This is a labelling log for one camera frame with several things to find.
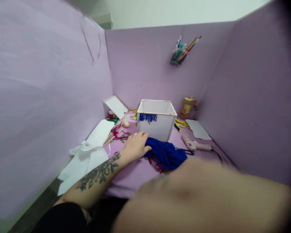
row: floral tattoo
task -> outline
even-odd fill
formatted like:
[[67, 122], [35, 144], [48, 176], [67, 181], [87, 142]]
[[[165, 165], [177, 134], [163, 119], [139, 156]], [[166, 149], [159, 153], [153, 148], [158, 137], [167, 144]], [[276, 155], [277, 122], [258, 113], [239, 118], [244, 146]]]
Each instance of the floral tattoo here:
[[81, 191], [83, 191], [84, 189], [86, 189], [87, 184], [88, 189], [90, 189], [93, 186], [93, 183], [96, 183], [98, 179], [99, 184], [101, 184], [102, 182], [106, 182], [106, 176], [109, 175], [110, 172], [114, 172], [114, 167], [119, 166], [117, 163], [115, 163], [115, 161], [118, 160], [120, 157], [120, 153], [117, 153], [106, 162], [103, 162], [98, 167], [91, 170], [87, 175], [80, 179], [79, 184], [75, 189], [80, 189]]

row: purple wall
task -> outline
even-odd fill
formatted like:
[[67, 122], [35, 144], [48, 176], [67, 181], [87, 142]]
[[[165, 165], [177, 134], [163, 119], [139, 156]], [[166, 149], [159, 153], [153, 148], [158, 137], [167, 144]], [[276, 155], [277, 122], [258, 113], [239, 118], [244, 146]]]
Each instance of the purple wall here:
[[0, 1], [0, 218], [54, 179], [104, 118], [104, 30], [82, 17], [60, 0]]
[[245, 172], [291, 184], [291, 35], [272, 2], [235, 25], [198, 120]]
[[[141, 99], [201, 99], [235, 22], [106, 31], [114, 93], [129, 107]], [[180, 68], [169, 64], [181, 32], [189, 44], [202, 35]]]

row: blue fringe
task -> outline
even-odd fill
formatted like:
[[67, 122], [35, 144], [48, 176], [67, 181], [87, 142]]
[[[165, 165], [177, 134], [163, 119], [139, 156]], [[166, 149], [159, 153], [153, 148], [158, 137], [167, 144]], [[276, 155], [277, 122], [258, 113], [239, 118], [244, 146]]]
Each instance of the blue fringe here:
[[145, 145], [151, 146], [152, 150], [148, 151], [144, 157], [149, 159], [154, 157], [157, 163], [167, 171], [177, 169], [188, 158], [183, 149], [177, 149], [169, 142], [148, 138]]
[[139, 114], [139, 121], [148, 121], [149, 124], [151, 124], [152, 121], [157, 120], [157, 115], [156, 114], [147, 114], [147, 113], [140, 113]]

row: pencil cup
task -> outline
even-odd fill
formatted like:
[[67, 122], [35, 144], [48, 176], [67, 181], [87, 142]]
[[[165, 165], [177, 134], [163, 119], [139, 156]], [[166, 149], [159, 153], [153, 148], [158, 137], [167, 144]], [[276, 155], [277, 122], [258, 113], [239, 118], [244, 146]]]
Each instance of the pencil cup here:
[[173, 50], [172, 57], [170, 59], [170, 64], [173, 66], [181, 66], [183, 61], [187, 58], [188, 52], [184, 48], [177, 48]]

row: hot glue gun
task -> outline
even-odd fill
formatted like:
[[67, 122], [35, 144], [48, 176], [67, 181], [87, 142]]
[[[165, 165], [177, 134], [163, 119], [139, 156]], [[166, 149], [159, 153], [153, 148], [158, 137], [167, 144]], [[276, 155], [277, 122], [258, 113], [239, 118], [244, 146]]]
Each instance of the hot glue gun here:
[[195, 151], [197, 149], [199, 150], [207, 150], [211, 151], [212, 147], [211, 145], [205, 145], [205, 144], [200, 144], [198, 142], [192, 142], [187, 136], [182, 135], [181, 136], [182, 140], [184, 141], [185, 145], [189, 150]]

